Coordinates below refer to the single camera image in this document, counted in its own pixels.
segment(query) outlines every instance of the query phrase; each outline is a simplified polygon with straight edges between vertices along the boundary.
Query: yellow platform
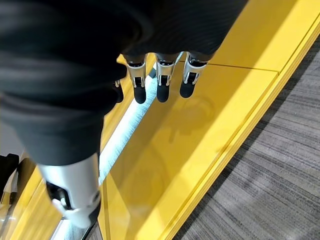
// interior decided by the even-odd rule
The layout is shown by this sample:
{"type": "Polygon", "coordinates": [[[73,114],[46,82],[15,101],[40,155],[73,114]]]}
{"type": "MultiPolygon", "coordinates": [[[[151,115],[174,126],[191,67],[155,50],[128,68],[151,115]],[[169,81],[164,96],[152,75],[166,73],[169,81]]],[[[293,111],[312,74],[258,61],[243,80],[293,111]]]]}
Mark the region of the yellow platform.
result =
{"type": "MultiPolygon", "coordinates": [[[[182,59],[168,102],[152,103],[101,186],[103,238],[171,239],[319,32],[319,0],[249,0],[190,99],[179,96],[182,59]]],[[[118,123],[126,108],[118,109],[107,118],[118,123]]],[[[116,125],[104,130],[103,143],[116,125]]],[[[57,226],[61,216],[37,170],[14,216],[7,239],[48,239],[57,226]]]]}

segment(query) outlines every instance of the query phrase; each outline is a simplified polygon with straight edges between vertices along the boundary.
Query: floor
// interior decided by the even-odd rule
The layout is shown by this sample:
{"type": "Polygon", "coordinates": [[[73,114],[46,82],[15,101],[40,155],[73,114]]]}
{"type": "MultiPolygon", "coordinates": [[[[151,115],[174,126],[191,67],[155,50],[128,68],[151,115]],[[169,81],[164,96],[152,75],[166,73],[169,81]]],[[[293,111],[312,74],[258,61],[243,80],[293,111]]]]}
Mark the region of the floor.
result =
{"type": "Polygon", "coordinates": [[[174,237],[199,239],[320,240],[320,37],[174,237]]]}

